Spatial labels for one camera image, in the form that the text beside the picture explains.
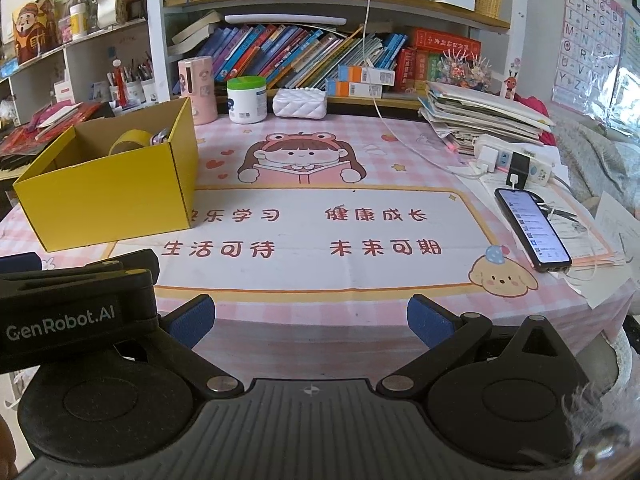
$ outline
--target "red heart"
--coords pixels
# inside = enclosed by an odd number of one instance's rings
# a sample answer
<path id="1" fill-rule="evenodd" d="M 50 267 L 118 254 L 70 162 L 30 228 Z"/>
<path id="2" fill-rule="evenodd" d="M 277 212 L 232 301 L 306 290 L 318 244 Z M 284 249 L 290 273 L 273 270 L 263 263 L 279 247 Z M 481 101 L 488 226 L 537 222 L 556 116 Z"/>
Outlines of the red heart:
<path id="1" fill-rule="evenodd" d="M 212 158 L 211 160 L 209 160 L 206 164 L 206 167 L 209 170 L 213 170 L 214 168 L 219 168 L 220 166 L 222 166 L 225 163 L 224 160 L 216 160 L 215 158 Z"/>

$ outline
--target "smartphone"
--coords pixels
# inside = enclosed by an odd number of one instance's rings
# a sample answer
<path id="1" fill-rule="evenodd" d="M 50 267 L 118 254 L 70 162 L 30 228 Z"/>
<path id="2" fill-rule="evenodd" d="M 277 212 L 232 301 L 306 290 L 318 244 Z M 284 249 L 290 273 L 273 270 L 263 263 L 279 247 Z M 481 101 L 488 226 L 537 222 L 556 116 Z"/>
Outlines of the smartphone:
<path id="1" fill-rule="evenodd" d="M 495 198 L 537 271 L 571 267 L 571 256 L 531 193 L 496 189 Z"/>

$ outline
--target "gray ribbed plate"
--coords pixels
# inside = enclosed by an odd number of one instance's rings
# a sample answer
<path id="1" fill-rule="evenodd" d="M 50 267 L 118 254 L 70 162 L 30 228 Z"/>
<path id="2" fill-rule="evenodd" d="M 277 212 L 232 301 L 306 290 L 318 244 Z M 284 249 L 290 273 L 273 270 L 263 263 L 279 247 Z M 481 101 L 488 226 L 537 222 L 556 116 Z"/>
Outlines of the gray ribbed plate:
<path id="1" fill-rule="evenodd" d="M 365 380 L 257 380 L 212 400 L 157 454 L 80 468 L 41 458 L 20 480 L 504 480 L 446 447 L 410 402 L 384 400 Z"/>

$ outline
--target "white quilted bag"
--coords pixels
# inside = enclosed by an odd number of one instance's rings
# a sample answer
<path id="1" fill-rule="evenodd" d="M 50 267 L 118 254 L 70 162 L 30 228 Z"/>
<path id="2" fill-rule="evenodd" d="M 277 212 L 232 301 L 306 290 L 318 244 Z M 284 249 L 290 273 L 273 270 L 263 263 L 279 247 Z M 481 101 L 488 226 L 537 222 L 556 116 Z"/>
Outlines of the white quilted bag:
<path id="1" fill-rule="evenodd" d="M 322 119 L 326 115 L 326 92 L 317 88 L 281 88 L 273 98 L 278 117 Z"/>

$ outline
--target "gray blanket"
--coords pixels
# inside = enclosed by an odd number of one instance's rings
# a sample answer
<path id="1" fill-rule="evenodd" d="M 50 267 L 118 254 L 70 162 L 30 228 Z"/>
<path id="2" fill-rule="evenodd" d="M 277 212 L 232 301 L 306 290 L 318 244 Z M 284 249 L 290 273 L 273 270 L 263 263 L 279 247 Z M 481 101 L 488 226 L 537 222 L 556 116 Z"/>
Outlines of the gray blanket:
<path id="1" fill-rule="evenodd" d="M 623 159 L 616 144 L 603 133 L 553 112 L 551 119 L 556 123 L 558 150 L 569 168 L 575 198 L 585 202 L 606 191 L 635 214 L 640 198 L 640 153 L 624 151 Z"/>

